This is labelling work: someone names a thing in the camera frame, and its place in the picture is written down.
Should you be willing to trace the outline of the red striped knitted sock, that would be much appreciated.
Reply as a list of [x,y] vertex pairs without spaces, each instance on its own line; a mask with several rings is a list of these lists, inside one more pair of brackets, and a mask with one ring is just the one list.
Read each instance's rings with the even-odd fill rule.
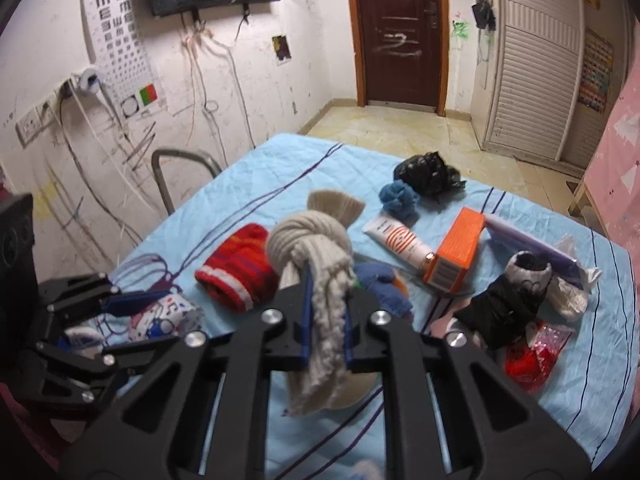
[[249,223],[214,250],[194,272],[209,297],[236,313],[273,300],[279,277],[266,255],[268,234],[260,224]]

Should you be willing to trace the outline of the dark red wooden door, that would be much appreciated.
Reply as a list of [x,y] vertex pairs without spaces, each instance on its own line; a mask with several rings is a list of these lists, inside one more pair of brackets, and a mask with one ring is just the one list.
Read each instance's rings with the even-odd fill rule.
[[357,103],[445,111],[449,0],[348,0]]

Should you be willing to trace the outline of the white slatted wardrobe door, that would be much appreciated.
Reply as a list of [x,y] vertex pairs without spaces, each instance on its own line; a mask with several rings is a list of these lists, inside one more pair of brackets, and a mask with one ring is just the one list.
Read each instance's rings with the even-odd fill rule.
[[497,61],[486,141],[556,162],[577,104],[582,0],[496,0]]

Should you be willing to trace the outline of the cream knitted knotted scarf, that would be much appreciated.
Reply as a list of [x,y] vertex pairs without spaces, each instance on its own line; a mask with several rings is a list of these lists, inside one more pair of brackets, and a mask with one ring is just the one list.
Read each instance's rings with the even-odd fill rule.
[[305,264],[312,280],[311,354],[306,370],[288,374],[288,414],[342,410],[360,402],[378,374],[352,374],[344,357],[346,297],[356,285],[352,242],[347,229],[364,203],[337,190],[315,190],[307,208],[271,230],[266,243],[279,287],[300,282]]

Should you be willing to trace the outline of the black pink sock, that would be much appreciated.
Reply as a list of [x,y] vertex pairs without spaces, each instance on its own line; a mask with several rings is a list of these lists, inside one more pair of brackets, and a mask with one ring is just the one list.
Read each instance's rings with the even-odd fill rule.
[[454,312],[458,325],[479,336],[486,348],[509,347],[536,320],[553,276],[552,266],[531,252],[517,252],[484,292]]

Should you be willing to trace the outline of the white orange cream tube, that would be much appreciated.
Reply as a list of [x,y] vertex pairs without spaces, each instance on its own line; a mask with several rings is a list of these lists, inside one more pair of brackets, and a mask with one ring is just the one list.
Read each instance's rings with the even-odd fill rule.
[[368,221],[362,230],[415,269],[426,269],[434,258],[434,250],[412,229],[385,212]]

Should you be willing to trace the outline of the colourful wall chart poster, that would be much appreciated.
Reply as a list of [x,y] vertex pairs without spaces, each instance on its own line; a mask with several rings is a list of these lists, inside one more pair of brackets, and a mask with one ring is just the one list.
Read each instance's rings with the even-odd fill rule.
[[591,28],[586,29],[578,102],[603,115],[608,104],[614,46]]

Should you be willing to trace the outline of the patterned white paper cup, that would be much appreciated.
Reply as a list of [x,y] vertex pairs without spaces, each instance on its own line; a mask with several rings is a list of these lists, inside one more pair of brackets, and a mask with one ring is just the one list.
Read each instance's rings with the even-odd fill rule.
[[103,313],[66,328],[58,340],[64,350],[94,356],[109,346],[165,336],[184,336],[204,325],[203,309],[179,294],[168,294],[132,315]]

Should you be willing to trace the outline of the orange cardboard box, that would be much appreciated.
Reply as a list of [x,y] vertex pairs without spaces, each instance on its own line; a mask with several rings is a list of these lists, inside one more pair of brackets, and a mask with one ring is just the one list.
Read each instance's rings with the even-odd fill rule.
[[442,292],[458,292],[471,269],[484,225],[484,214],[463,207],[431,258],[423,281]]

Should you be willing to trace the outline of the blue fuzzy ball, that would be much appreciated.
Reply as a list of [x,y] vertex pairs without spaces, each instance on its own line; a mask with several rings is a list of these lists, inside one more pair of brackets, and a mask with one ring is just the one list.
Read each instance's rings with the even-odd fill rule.
[[404,181],[395,180],[380,189],[378,198],[386,214],[398,220],[406,220],[416,214],[420,195]]

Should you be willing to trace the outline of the grey metal chair frame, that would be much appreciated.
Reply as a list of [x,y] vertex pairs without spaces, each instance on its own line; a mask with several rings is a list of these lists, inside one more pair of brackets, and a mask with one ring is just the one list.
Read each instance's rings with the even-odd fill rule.
[[222,173],[211,154],[187,148],[157,148],[151,167],[168,216]]

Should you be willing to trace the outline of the black plastic bag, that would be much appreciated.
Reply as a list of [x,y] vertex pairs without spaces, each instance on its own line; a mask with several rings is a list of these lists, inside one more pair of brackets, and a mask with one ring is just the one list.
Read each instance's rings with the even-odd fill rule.
[[438,197],[463,190],[466,185],[460,171],[447,165],[439,152],[413,155],[403,160],[395,167],[393,177],[422,197]]

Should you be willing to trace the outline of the eye chart poster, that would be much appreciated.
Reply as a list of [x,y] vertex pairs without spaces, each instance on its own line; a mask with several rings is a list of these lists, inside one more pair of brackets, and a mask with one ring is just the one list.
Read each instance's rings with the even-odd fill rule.
[[136,0],[81,0],[100,87],[123,120],[157,106],[160,98],[135,3]]

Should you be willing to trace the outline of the pink tree pattern curtain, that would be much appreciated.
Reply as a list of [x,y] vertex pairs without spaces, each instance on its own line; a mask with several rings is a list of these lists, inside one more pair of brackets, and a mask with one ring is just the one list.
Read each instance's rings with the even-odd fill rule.
[[639,259],[639,55],[585,173],[610,240]]

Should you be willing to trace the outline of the purple long package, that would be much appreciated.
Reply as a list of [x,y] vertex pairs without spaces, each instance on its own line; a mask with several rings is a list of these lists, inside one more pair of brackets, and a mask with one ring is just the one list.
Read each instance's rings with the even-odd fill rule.
[[511,226],[495,214],[486,214],[485,229],[493,240],[514,252],[531,252],[551,264],[552,270],[567,283],[580,289],[587,287],[587,273],[578,260],[533,235]]

